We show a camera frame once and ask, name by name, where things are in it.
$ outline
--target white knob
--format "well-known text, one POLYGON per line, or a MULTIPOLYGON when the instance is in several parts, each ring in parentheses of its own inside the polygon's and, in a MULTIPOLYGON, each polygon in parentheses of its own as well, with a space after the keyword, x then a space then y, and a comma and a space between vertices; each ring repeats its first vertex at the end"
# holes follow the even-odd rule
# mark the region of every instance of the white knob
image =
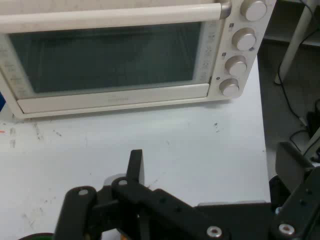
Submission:
POLYGON ((220 91, 226 97, 234 97, 239 92, 238 80, 230 78, 220 83, 220 91))
POLYGON ((240 51, 247 51, 256 44, 255 31, 252 28, 242 28, 232 37, 232 44, 240 51))
POLYGON ((258 21, 265 16, 267 5, 264 0, 244 0, 240 10, 247 20, 258 21))
POLYGON ((247 70, 247 62, 244 56, 233 56, 225 63, 225 69, 232 76, 241 76, 247 70))

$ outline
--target toaster oven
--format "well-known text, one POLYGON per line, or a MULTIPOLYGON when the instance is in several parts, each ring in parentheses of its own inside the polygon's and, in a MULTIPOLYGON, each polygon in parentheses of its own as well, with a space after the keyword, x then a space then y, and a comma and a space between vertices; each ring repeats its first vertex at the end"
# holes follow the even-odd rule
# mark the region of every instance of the toaster oven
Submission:
POLYGON ((0 1, 18 118, 239 97, 276 0, 0 1))

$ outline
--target black cable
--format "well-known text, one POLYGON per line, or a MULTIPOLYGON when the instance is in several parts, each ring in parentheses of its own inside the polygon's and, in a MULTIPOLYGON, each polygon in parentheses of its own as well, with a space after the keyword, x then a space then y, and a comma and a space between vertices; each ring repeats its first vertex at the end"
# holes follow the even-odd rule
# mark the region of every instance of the black cable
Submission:
POLYGON ((280 86, 281 86, 281 88, 282 88, 282 91, 283 91, 283 95, 284 95, 286 104, 288 105, 288 108, 289 108, 290 112, 291 112, 297 119, 300 119, 300 116, 299 116, 298 114, 296 114, 295 111, 294 111, 294 110, 292 109, 292 107, 291 107, 289 98, 288 98, 287 93, 286 93, 286 89, 285 89, 284 83, 282 82, 282 79, 281 79, 281 77, 280 77, 281 64, 282 64, 282 62, 279 64, 278 77, 279 77, 280 86))
POLYGON ((307 148, 307 150, 305 150, 303 156, 305 156, 308 151, 320 140, 320 136, 307 148))
POLYGON ((299 0, 299 1, 310 11, 310 13, 312 15, 312 19, 313 19, 316 27, 320 30, 320 24, 315 16, 315 13, 312 11, 311 7, 308 4, 306 4, 303 0, 299 0))
MULTIPOLYGON (((308 38, 310 38, 311 36, 313 36, 313 35, 314 35, 316 32, 318 32, 318 31, 319 31, 319 29, 316 29, 316 30, 310 32, 310 33, 301 41, 301 43, 299 44, 299 47, 300 47, 308 38)), ((283 83, 282 78, 281 78, 281 76, 280 76, 280 68, 281 68, 281 65, 282 65, 282 62, 280 63, 279 68, 278 68, 278 77, 279 77, 280 86, 281 86, 281 88, 282 88, 282 91, 283 91, 283 95, 284 95, 286 104, 288 105, 288 108, 289 108, 290 112, 291 112, 297 119, 300 119, 300 116, 299 116, 299 115, 293 110, 293 108, 291 107, 291 104, 290 104, 290 101, 289 101, 289 98, 288 98, 288 95, 287 95, 287 92, 286 92, 284 83, 283 83)))
POLYGON ((296 149, 299 150, 299 152, 301 152, 301 150, 300 150, 300 148, 298 147, 298 145, 294 142, 293 138, 294 138, 294 136, 296 136, 296 135, 298 135, 298 134, 300 134, 300 133, 308 133, 308 131, 307 131, 307 130, 304 130, 304 129, 303 129, 303 130, 299 130, 299 131, 294 132, 294 133, 289 137, 290 141, 293 143, 293 145, 296 147, 296 149))

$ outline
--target white table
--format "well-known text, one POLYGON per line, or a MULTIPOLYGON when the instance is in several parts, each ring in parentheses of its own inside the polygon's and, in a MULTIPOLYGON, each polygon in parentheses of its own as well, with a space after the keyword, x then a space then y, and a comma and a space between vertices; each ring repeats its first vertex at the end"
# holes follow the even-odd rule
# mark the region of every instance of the white table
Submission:
POLYGON ((99 190, 133 149, 143 149, 146 186, 192 206, 270 201, 257 61, 232 101, 25 121, 5 106, 0 131, 1 240, 53 232, 65 193, 99 190))

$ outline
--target glass window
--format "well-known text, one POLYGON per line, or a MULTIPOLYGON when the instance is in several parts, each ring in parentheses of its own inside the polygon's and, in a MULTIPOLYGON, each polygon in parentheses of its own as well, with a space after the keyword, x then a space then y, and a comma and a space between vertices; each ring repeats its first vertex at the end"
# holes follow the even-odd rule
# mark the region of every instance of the glass window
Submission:
POLYGON ((9 37, 35 93, 96 93, 196 84, 201 24, 24 32, 9 37))

